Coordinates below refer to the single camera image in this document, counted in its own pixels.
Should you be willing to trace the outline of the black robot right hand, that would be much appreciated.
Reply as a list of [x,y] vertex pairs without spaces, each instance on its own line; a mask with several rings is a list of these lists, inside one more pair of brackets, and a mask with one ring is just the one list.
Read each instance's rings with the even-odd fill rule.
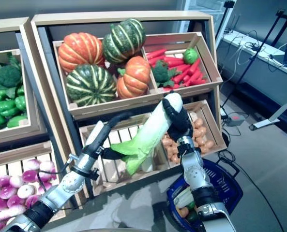
[[176,143],[182,137],[192,138],[194,128],[187,111],[182,107],[181,110],[177,112],[166,98],[162,99],[162,106],[166,115],[172,122],[167,131],[169,137]]

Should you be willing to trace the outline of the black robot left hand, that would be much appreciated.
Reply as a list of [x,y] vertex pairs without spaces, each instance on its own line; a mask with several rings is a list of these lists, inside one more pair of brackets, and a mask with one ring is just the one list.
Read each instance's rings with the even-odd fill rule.
[[89,155],[91,158],[97,160],[102,157],[107,160],[120,160],[124,157],[123,154],[114,151],[112,148],[104,148],[103,144],[109,136],[111,129],[118,121],[113,119],[104,124],[98,121],[91,134],[89,135],[82,153]]

